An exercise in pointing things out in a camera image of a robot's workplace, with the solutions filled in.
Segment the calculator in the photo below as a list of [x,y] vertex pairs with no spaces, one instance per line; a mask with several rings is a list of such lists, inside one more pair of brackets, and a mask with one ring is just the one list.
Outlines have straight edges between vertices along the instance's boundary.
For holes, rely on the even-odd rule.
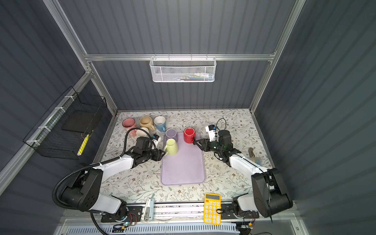
[[221,195],[206,193],[204,203],[204,222],[207,224],[220,225],[221,215],[217,209],[221,208]]

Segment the corrugated metal wall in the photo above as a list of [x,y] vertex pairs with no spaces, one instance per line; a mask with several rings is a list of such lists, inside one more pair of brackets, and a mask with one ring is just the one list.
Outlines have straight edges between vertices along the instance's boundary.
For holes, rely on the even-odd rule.
[[[22,139],[84,70],[42,0],[0,1],[0,170]],[[89,82],[84,91],[98,95]],[[66,174],[91,163],[111,120],[107,111],[80,161],[34,153],[0,196],[0,234],[52,234],[63,213],[51,199]]]
[[149,62],[93,62],[119,109],[248,108],[267,61],[217,62],[215,82],[157,83]]
[[293,0],[60,1],[89,54],[273,52]]
[[[293,3],[60,1],[89,54],[268,54]],[[249,107],[266,64],[218,62],[214,83],[156,84],[147,62],[94,62],[118,109]]]
[[42,1],[0,1],[0,169],[84,70]]
[[256,117],[311,234],[373,234],[376,2],[308,1]]

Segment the red mug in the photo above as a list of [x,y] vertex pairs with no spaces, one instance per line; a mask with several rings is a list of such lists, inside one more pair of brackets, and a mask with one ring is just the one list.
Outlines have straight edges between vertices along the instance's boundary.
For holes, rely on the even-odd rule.
[[[137,127],[137,124],[133,118],[127,118],[123,121],[123,127],[125,127],[127,131],[129,131],[130,129]],[[136,131],[137,130],[132,130],[129,134],[131,136],[136,136]]]
[[195,135],[196,135],[196,131],[191,127],[187,127],[184,130],[184,141],[188,144],[192,144],[193,143],[193,137]]

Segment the mug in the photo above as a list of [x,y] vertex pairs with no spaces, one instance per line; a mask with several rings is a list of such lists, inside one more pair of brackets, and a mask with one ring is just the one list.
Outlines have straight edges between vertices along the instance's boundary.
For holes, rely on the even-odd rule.
[[184,141],[187,144],[192,144],[193,143],[193,137],[195,136],[195,134],[196,134],[196,131],[193,128],[187,127],[184,130]]
[[154,124],[160,132],[166,132],[166,119],[163,116],[154,118]]
[[145,116],[140,119],[140,126],[146,127],[150,131],[155,131],[155,127],[153,125],[153,120],[151,117]]
[[166,141],[166,146],[164,147],[163,151],[166,151],[168,155],[174,156],[179,151],[179,147],[177,146],[177,142],[174,139],[168,139]]
[[179,140],[178,136],[177,136],[177,132],[175,129],[168,129],[166,131],[166,138],[167,139],[174,139],[176,142]]
[[[133,118],[127,118],[123,121],[123,127],[129,131],[132,128],[137,127],[136,121]],[[129,135],[131,136],[136,136],[136,131],[137,130],[132,130]]]
[[[141,129],[145,130],[147,133],[149,133],[149,130],[146,127],[141,127]],[[141,130],[136,131],[136,135],[138,137],[147,136],[147,134]]]

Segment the table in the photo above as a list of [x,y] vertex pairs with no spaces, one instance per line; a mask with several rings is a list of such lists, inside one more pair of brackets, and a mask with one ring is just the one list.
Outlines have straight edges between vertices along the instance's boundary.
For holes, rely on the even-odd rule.
[[[262,165],[272,168],[262,145],[260,136],[248,109],[216,109],[216,110],[183,110],[183,111],[147,111],[118,113],[116,125],[108,142],[102,161],[119,156],[123,150],[125,128],[124,119],[132,117],[139,124],[143,116],[154,119],[157,116],[166,118],[167,128],[174,128],[178,132],[186,127],[193,127],[200,132],[201,138],[209,138],[205,126],[216,124],[218,119],[225,118],[226,130],[229,130],[234,148],[248,156],[248,148],[254,149],[256,157],[262,158]],[[224,126],[223,120],[218,127]],[[137,137],[128,136],[127,149],[135,145]],[[161,140],[157,148],[163,148]],[[228,167],[213,156],[212,152],[204,152],[206,179],[201,184],[172,185],[161,184],[161,161],[149,160],[137,167],[113,175],[101,184],[101,193],[114,195],[127,203],[144,203],[153,196],[156,202],[203,201],[204,193],[217,193],[222,200],[231,199],[245,193],[252,193],[250,179],[234,168]]]

